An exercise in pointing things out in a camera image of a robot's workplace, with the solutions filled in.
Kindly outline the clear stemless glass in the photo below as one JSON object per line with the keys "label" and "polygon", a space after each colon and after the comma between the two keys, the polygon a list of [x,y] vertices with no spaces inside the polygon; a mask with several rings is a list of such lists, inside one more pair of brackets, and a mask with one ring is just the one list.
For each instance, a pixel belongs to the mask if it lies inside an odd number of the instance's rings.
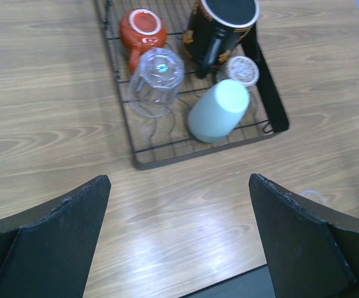
{"label": "clear stemless glass", "polygon": [[300,193],[300,195],[319,204],[327,205],[327,199],[321,193],[315,190],[307,189]]}

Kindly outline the small orange black cup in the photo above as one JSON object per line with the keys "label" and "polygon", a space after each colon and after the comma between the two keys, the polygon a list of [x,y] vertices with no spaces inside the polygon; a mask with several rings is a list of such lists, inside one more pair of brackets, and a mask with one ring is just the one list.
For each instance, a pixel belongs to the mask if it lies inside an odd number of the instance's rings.
{"label": "small orange black cup", "polygon": [[119,36],[129,55],[129,71],[133,73],[142,54],[153,47],[164,47],[167,29],[155,12],[136,8],[127,11],[120,21]]}

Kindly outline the short clear glass tumbler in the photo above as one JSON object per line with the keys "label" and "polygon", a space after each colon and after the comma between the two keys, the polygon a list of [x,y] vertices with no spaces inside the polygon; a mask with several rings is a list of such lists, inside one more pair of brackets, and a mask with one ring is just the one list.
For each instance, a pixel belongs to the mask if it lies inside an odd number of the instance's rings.
{"label": "short clear glass tumbler", "polygon": [[229,58],[225,64],[225,74],[247,88],[257,83],[260,70],[251,58],[238,55]]}

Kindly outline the black skull pattern mug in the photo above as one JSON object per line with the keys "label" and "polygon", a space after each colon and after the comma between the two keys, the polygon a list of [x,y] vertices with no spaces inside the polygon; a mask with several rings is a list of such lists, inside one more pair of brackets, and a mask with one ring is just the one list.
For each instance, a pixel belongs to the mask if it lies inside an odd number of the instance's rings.
{"label": "black skull pattern mug", "polygon": [[195,75],[204,79],[223,65],[251,31],[260,14],[256,0],[195,1],[182,42],[195,63]]}

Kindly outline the pale green cup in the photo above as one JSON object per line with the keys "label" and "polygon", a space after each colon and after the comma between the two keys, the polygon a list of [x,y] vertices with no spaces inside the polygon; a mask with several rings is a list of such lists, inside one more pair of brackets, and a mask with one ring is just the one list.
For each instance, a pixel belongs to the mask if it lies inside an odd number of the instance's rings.
{"label": "pale green cup", "polygon": [[205,143],[223,140],[245,115],[249,91],[238,81],[225,79],[209,88],[189,112],[191,134]]}

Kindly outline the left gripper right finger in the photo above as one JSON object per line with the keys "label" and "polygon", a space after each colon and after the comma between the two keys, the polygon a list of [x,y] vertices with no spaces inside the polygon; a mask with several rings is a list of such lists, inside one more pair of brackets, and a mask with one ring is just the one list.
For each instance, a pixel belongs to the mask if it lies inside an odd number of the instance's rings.
{"label": "left gripper right finger", "polygon": [[248,182],[276,297],[359,297],[359,218],[260,174]]}

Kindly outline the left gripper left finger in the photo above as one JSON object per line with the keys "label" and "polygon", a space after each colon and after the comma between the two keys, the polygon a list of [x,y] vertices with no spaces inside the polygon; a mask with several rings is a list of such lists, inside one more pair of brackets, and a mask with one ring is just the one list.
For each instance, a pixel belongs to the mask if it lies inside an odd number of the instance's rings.
{"label": "left gripper left finger", "polygon": [[100,175],[0,219],[0,297],[82,297],[110,190]]}

